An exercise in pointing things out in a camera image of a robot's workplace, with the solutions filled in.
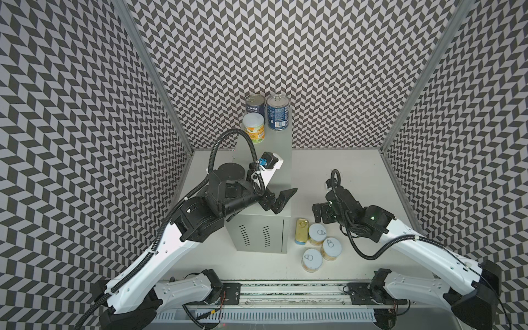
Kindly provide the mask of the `white lid can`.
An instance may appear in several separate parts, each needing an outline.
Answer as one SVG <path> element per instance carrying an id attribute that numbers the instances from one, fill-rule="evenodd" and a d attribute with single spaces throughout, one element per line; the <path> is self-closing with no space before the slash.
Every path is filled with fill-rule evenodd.
<path id="1" fill-rule="evenodd" d="M 335 261 L 342 254 L 342 244 L 337 238 L 328 237 L 324 240 L 320 252 L 325 260 Z"/>
<path id="2" fill-rule="evenodd" d="M 323 224 L 312 224 L 308 229 L 308 235 L 312 246 L 321 246 L 327 238 L 327 230 Z"/>
<path id="3" fill-rule="evenodd" d="M 316 249 L 306 249 L 301 258 L 301 264 L 306 272 L 317 272 L 322 267 L 323 256 Z"/>
<path id="4" fill-rule="evenodd" d="M 265 122 L 261 114 L 249 113 L 243 117 L 243 126 L 254 144 L 265 139 Z"/>

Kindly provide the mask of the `white lid can front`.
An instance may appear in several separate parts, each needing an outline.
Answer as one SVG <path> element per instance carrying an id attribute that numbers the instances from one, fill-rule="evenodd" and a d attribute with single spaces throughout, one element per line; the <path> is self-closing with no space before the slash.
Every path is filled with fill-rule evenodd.
<path id="1" fill-rule="evenodd" d="M 322 267 L 323 256 L 316 249 L 306 249 L 301 258 L 301 264 L 306 272 L 317 272 Z"/>

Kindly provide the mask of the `blue label tin can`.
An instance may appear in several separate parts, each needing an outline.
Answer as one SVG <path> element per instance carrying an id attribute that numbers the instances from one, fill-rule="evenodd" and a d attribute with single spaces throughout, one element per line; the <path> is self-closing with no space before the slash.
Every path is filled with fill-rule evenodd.
<path id="1" fill-rule="evenodd" d="M 283 93 L 271 95 L 266 100 L 268 126 L 275 131 L 288 128 L 290 115 L 290 99 Z"/>

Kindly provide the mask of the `tomato can dark label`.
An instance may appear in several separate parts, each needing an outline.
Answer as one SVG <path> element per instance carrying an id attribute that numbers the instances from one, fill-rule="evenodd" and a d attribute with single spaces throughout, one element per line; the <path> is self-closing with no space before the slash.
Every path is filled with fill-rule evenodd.
<path id="1" fill-rule="evenodd" d="M 250 94 L 245 98 L 246 111 L 248 114 L 256 113 L 265 118 L 265 98 L 260 94 Z"/>

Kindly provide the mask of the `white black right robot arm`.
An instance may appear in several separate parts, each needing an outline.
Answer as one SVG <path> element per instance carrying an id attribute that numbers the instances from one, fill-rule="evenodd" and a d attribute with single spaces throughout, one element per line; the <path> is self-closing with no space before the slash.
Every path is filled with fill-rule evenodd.
<path id="1" fill-rule="evenodd" d="M 337 223 L 356 254 L 368 261 L 390 249 L 407 256 L 433 273 L 433 279 L 404 276 L 380 268 L 370 283 L 374 300 L 384 303 L 411 300 L 452 312 L 473 329 L 492 329 L 501 305 L 502 269 L 491 261 L 475 261 L 450 251 L 407 226 L 393 213 L 364 207 L 342 186 L 330 188 L 324 203 L 315 203 L 317 223 Z"/>

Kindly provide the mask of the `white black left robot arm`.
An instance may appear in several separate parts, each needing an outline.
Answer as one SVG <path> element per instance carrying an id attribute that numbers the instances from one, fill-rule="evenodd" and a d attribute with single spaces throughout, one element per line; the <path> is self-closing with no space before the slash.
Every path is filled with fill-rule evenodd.
<path id="1" fill-rule="evenodd" d="M 151 246 L 122 274 L 95 284 L 93 305 L 107 308 L 99 318 L 102 329 L 144 329 L 165 309 L 224 300 L 224 284 L 213 269 L 178 281 L 163 282 L 162 277 L 242 210 L 254 204 L 275 214 L 284 209 L 296 188 L 279 195 L 269 189 L 258 193 L 261 186 L 268 186 L 283 161 L 271 155 L 261 158 L 258 165 L 260 178 L 254 174 L 253 164 L 244 169 L 229 162 L 210 169 L 204 180 L 169 212 Z"/>

